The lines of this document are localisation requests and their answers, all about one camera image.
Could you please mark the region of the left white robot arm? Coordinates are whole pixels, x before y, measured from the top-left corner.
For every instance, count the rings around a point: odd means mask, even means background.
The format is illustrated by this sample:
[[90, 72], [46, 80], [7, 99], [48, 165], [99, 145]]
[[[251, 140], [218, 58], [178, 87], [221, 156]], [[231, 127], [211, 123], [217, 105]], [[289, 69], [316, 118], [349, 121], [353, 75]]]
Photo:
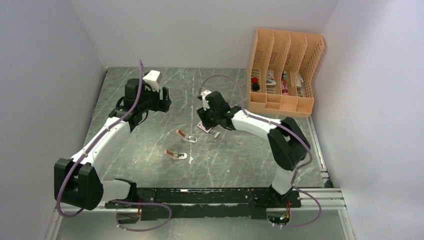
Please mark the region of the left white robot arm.
[[61, 204], [83, 210], [93, 210], [101, 203], [119, 202], [132, 208], [139, 202], [137, 185], [116, 178], [101, 181], [98, 170], [113, 150], [140, 125], [150, 111], [169, 111], [172, 101], [167, 87], [153, 80], [127, 80], [124, 96], [109, 113], [103, 127], [71, 158], [60, 158], [54, 165], [54, 197], [56, 210], [68, 218]]

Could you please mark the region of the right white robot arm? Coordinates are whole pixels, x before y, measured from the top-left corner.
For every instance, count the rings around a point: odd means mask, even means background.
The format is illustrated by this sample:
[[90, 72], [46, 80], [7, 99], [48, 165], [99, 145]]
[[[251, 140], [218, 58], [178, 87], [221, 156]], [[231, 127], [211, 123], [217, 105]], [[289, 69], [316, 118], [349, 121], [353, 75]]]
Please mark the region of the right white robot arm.
[[287, 203], [297, 167], [311, 152], [310, 143], [296, 121], [291, 117], [264, 117], [238, 105], [231, 107], [218, 91], [204, 90], [197, 98], [201, 100], [202, 107], [196, 112], [207, 130], [221, 126], [229, 131], [256, 135], [268, 142], [277, 164], [269, 199], [275, 207]]

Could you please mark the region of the pink stapler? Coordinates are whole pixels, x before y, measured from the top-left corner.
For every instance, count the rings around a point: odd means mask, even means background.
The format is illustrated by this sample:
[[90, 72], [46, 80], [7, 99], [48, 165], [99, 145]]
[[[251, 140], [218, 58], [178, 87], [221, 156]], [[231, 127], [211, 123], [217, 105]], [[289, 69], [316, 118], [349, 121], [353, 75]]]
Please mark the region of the pink stapler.
[[181, 129], [177, 129], [176, 133], [185, 141], [185, 142], [189, 142], [189, 143], [197, 143], [198, 142], [198, 138], [191, 136], [190, 134], [187, 134], [185, 132], [183, 132]]
[[185, 160], [188, 157], [186, 153], [175, 152], [168, 149], [164, 151], [164, 154], [173, 160]]

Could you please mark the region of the red white staple box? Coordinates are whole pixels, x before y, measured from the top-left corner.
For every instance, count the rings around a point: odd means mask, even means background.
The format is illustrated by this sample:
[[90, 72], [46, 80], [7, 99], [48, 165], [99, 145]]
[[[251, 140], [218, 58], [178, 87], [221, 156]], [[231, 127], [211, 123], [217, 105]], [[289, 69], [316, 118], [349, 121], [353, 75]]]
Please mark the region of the red white staple box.
[[213, 127], [206, 129], [205, 126], [203, 125], [203, 123], [200, 121], [197, 125], [196, 125], [199, 129], [201, 129], [203, 132], [213, 136], [215, 139], [220, 135], [220, 132], [215, 130]]

